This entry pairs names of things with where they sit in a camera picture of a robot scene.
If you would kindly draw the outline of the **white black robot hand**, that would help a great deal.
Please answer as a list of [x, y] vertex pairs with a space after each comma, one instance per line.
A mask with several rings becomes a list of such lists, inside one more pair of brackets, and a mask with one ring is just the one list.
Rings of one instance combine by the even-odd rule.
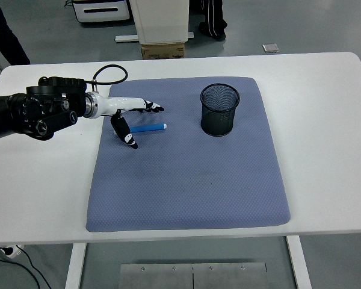
[[146, 111], [146, 112], [160, 112], [164, 108], [159, 104], [147, 101], [142, 98], [128, 98], [128, 97], [112, 97], [106, 98], [98, 93], [90, 93], [88, 96], [89, 103], [87, 104], [86, 117], [95, 119], [100, 116], [109, 116], [111, 126], [118, 138], [133, 149], [137, 149], [131, 130], [122, 116], [125, 111]]

